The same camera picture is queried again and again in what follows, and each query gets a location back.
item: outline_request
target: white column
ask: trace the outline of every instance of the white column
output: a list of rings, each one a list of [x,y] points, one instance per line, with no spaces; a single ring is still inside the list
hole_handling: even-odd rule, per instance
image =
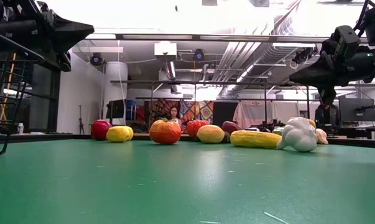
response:
[[[126,99],[127,84],[110,83],[112,80],[127,80],[127,65],[122,62],[107,62],[104,81],[103,116],[107,115],[107,104],[113,100]],[[113,124],[124,124],[124,118],[113,117]]]

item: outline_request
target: tripod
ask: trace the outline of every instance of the tripod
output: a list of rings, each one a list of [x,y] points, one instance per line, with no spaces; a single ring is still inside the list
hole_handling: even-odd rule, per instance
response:
[[[80,134],[83,133],[85,134],[85,131],[83,129],[83,123],[82,123],[82,105],[78,105],[80,107],[80,119],[79,119],[79,122],[80,122]]]

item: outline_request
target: woman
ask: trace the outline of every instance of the woman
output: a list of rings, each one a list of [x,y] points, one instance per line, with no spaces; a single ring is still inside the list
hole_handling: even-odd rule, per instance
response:
[[[179,124],[180,127],[182,127],[182,120],[179,118],[179,111],[176,107],[173,107],[169,111],[170,113],[170,120],[175,121]]]

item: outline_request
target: person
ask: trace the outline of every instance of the person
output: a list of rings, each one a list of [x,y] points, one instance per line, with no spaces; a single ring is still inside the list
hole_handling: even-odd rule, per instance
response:
[[[179,110],[174,106],[170,109],[170,120],[175,121],[179,124],[180,127],[182,127],[182,120],[179,118]]]
[[[320,126],[331,124],[332,128],[337,128],[340,125],[340,114],[337,106],[333,104],[323,103],[320,100],[320,106],[316,109],[315,120]]]

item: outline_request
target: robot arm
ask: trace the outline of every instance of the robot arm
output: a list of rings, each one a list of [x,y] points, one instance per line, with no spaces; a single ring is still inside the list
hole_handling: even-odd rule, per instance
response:
[[[369,45],[375,46],[375,7],[365,12],[364,22],[359,23],[359,35],[350,26],[337,27],[322,43],[320,58],[313,65],[291,74],[290,81],[316,87],[324,103],[333,102],[335,86],[346,86],[358,80],[372,82],[375,78],[375,49],[359,46],[359,37],[365,30]]]
[[[44,56],[45,67],[70,71],[68,50],[94,31],[91,25],[61,18],[44,2],[0,0],[0,34]],[[0,44],[0,54],[10,50]]]

